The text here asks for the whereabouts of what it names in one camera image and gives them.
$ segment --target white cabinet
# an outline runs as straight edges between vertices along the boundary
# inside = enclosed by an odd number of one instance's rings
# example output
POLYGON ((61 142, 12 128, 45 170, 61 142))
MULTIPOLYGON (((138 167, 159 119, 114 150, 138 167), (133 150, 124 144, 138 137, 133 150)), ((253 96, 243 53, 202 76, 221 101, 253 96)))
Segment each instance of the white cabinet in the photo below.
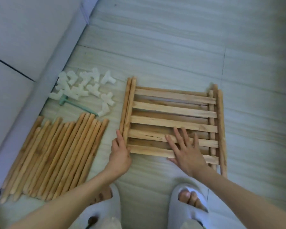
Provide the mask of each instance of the white cabinet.
POLYGON ((37 81, 80 0, 0 0, 0 59, 37 81))
POLYGON ((25 104, 34 82, 0 62, 0 145, 25 104))

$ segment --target white slide sandal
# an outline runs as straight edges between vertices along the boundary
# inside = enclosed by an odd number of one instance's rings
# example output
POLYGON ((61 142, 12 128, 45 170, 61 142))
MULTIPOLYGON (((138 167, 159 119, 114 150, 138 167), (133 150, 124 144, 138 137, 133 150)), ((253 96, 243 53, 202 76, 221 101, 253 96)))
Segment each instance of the white slide sandal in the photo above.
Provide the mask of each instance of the white slide sandal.
POLYGON ((180 229, 184 222, 189 219, 197 220, 201 222, 206 229, 210 229, 209 220, 209 208, 206 198, 200 192, 200 190, 190 184, 177 185, 172 191, 170 197, 170 207, 168 211, 168 225, 167 229, 180 229), (207 210, 201 210, 178 200, 179 193, 182 190, 188 190, 189 192, 196 192, 198 199, 207 210))
POLYGON ((115 217, 119 221, 121 221, 121 203, 120 203, 120 195, 118 188, 115 184, 110 185, 112 198, 108 200, 104 200, 102 202, 93 204, 88 206, 78 217, 79 222, 83 222, 80 228, 85 228, 88 225, 88 219, 91 216, 97 216, 98 221, 91 228, 95 228, 98 226, 100 222, 103 221, 104 218, 107 217, 115 217))

